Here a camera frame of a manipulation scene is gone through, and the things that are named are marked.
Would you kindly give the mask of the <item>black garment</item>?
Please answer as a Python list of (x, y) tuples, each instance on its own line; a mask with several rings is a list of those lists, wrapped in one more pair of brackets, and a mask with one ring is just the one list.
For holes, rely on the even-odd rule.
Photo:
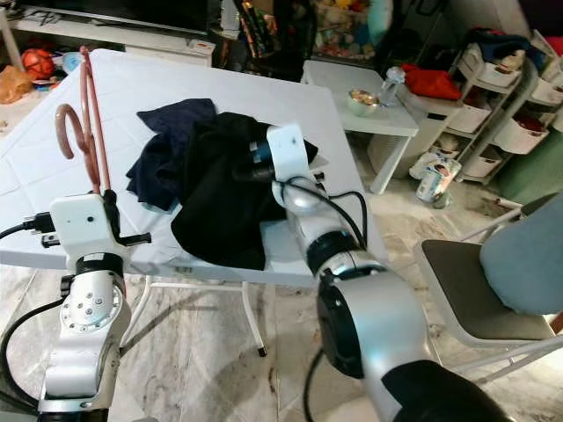
[(220, 113), (194, 125), (182, 153), (180, 210), (172, 233), (182, 249), (215, 266), (261, 271), (267, 266), (262, 222), (284, 220), (269, 182), (234, 173), (253, 164), (251, 145), (271, 127), (253, 117)]

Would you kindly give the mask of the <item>pink plastic hanger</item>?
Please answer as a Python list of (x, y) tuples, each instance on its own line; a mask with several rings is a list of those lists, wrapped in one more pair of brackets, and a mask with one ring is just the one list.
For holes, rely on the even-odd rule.
[(81, 113), (77, 113), (70, 104), (59, 105), (54, 115), (55, 133), (62, 156), (73, 158), (74, 152), (67, 132), (67, 123), (71, 124), (77, 137), (76, 145), (84, 153), (84, 168), (87, 169), (92, 192), (102, 194), (112, 189), (105, 134), (102, 129), (99, 99), (89, 48), (81, 46), (79, 54), (81, 63), (77, 67), (77, 76), (79, 76)]

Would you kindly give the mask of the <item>navy blue garment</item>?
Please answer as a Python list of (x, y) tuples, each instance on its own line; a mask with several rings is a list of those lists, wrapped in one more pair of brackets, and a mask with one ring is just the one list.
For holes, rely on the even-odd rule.
[(126, 189), (142, 204), (170, 213), (179, 204), (184, 152), (196, 126), (216, 116), (215, 104), (209, 98), (189, 98), (136, 115), (154, 135), (126, 172)]

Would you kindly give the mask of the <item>white low table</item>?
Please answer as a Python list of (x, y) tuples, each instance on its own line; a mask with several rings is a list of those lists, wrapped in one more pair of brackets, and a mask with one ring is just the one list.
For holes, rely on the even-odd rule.
[(369, 185), (369, 191), (374, 194), (384, 192), (398, 168), (399, 160), (405, 155), (406, 146), (419, 132), (417, 121), (402, 105), (378, 107), (373, 113), (365, 116), (353, 112), (350, 107), (353, 104), (350, 92), (366, 90), (375, 95), (381, 91), (383, 81), (373, 69), (321, 61), (306, 61), (302, 77), (303, 84), (317, 85), (333, 93), (341, 125), (346, 130), (394, 138), (390, 155), (377, 166), (377, 175)]

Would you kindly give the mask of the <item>small bowl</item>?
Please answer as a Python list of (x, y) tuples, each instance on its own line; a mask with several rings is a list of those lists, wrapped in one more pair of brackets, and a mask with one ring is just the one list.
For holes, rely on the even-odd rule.
[(366, 90), (350, 90), (345, 102), (348, 110), (357, 117), (369, 117), (382, 108), (382, 101), (377, 95)]

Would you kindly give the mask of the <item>clear plastic bottle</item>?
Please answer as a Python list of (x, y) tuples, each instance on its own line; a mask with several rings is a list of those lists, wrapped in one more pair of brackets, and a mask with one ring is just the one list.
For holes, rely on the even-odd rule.
[(384, 76), (381, 92), (378, 93), (379, 104), (383, 107), (398, 107), (398, 88), (406, 81), (406, 73), (401, 67), (389, 67)]

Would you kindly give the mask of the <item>white television console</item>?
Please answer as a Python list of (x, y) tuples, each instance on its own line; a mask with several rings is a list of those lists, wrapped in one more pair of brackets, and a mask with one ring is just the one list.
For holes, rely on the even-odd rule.
[(121, 18), (73, 11), (54, 11), (39, 5), (20, 5), (8, 15), (15, 31), (43, 33), (79, 40), (84, 44), (104, 44), (130, 54), (140, 54), (176, 62), (210, 67), (216, 45), (204, 33), (177, 31)]

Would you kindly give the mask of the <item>orange plastic bag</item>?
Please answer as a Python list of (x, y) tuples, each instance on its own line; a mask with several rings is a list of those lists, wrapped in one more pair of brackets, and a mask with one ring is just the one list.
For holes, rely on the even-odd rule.
[(33, 77), (22, 69), (8, 65), (0, 73), (0, 104), (12, 104), (33, 89)]

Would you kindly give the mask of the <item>printed wipes pack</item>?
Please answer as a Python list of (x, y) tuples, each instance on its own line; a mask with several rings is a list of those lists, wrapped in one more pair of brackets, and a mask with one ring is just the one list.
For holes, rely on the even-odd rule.
[(445, 207), (448, 202), (448, 186), (461, 174), (462, 168), (461, 162), (455, 158), (423, 154), (409, 172), (411, 177), (419, 181), (414, 196), (430, 206)]

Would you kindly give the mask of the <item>red cushion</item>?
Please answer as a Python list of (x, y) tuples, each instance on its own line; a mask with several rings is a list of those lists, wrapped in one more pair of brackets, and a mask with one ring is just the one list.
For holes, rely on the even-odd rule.
[(414, 95), (443, 100), (461, 98), (461, 89), (450, 74), (441, 69), (423, 69), (411, 63), (402, 64), (400, 68), (405, 72), (406, 88)]

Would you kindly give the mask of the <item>black television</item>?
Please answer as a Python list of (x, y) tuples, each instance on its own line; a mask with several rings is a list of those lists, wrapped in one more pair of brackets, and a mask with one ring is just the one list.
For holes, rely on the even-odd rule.
[(16, 0), (25, 7), (118, 23), (202, 33), (212, 19), (210, 0)]

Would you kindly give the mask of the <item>grey folding chair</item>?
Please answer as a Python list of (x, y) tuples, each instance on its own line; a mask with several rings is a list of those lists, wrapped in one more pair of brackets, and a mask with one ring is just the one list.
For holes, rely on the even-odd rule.
[(474, 242), (471, 233), (461, 240), (430, 238), (414, 249), (415, 262), (428, 282), (435, 308), (446, 327), (463, 345), (475, 348), (499, 348), (502, 353), (470, 363), (455, 370), (462, 375), (502, 363), (502, 368), (476, 378), (476, 382), (494, 381), (502, 376), (563, 349), (563, 312), (528, 314), (504, 306), (487, 281), (479, 254), (483, 244), (499, 230), (524, 220), (555, 196), (534, 200), (530, 204), (489, 222), (481, 233), (482, 242)]

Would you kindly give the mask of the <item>white shelving with bins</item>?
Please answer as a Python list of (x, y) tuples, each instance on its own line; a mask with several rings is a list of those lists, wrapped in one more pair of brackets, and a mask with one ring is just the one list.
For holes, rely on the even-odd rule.
[(419, 125), (410, 154), (453, 142), (459, 180), (487, 184), (510, 158), (542, 143), (563, 112), (563, 54), (536, 31), (473, 28), (445, 73), (454, 99), (401, 99)]

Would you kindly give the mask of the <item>mint green bin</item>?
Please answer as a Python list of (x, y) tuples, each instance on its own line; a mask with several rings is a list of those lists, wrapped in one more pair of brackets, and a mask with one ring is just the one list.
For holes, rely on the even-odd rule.
[(520, 204), (563, 192), (563, 132), (552, 126), (530, 153), (510, 158), (490, 184), (500, 197)]

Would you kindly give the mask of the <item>light blue cushion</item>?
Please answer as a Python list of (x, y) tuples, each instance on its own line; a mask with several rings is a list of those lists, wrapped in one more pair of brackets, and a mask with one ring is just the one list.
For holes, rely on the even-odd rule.
[(504, 306), (528, 314), (563, 312), (563, 193), (491, 236), (479, 258)]

